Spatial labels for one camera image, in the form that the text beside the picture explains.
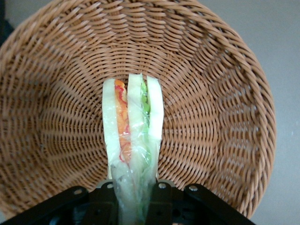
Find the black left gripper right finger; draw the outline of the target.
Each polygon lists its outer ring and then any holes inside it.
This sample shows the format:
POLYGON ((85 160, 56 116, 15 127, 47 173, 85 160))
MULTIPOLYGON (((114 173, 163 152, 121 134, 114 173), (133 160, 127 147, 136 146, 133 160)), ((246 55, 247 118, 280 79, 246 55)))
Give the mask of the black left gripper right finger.
POLYGON ((159 181, 152 190, 148 225, 252 225, 253 222, 200 184, 183 190, 159 181))

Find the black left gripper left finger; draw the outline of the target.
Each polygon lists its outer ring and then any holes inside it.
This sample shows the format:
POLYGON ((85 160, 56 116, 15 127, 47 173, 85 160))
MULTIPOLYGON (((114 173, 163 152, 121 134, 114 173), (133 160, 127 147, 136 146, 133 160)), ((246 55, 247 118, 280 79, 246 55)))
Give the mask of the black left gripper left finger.
POLYGON ((89 192, 74 186, 2 222, 2 225, 117 225, 118 201, 112 180, 89 192))

